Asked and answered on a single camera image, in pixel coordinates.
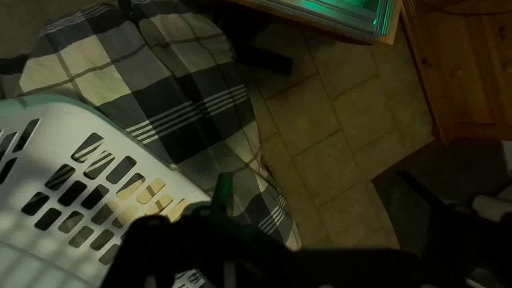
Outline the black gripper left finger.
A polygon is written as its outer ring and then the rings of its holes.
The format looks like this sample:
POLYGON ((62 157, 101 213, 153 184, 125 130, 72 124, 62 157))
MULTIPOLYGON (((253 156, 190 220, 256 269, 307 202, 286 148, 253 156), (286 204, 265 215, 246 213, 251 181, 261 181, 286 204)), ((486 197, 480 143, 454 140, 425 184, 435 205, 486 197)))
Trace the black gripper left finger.
POLYGON ((173 288, 198 271, 214 288, 280 288, 288 250, 227 216, 189 215, 177 223, 144 216, 126 231, 101 288, 173 288))

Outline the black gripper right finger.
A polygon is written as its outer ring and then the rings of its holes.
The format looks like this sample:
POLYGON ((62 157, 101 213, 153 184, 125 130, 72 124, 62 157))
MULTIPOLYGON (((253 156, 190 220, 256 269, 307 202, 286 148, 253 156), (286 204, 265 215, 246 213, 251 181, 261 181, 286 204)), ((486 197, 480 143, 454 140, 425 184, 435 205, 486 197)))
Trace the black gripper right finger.
POLYGON ((400 178, 429 207, 421 255, 435 288, 512 288, 512 221, 485 220, 473 208, 445 204, 411 173, 400 178))

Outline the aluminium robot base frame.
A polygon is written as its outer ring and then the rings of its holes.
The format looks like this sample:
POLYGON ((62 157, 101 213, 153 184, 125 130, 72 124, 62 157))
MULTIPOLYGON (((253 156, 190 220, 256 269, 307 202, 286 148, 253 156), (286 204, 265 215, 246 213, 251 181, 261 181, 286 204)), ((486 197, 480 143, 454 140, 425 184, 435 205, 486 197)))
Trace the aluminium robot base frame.
POLYGON ((366 44, 392 45, 401 0, 229 0, 366 44))

